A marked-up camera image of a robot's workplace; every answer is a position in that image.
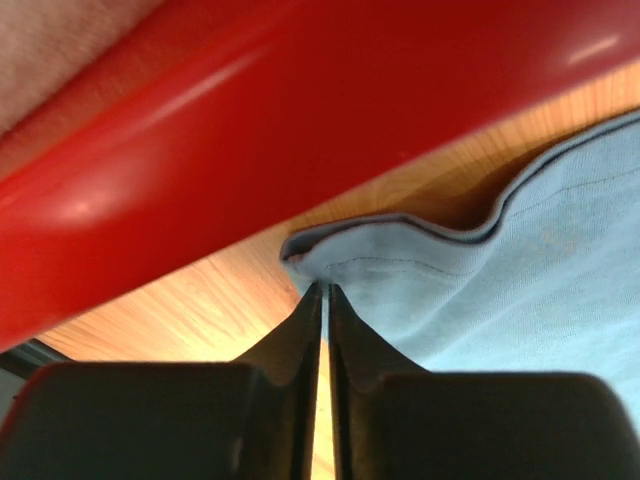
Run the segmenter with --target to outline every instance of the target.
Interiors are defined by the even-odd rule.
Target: light blue cloth
[[[281,259],[428,369],[590,372],[640,425],[640,112],[539,157],[475,230],[359,218],[293,235]]]

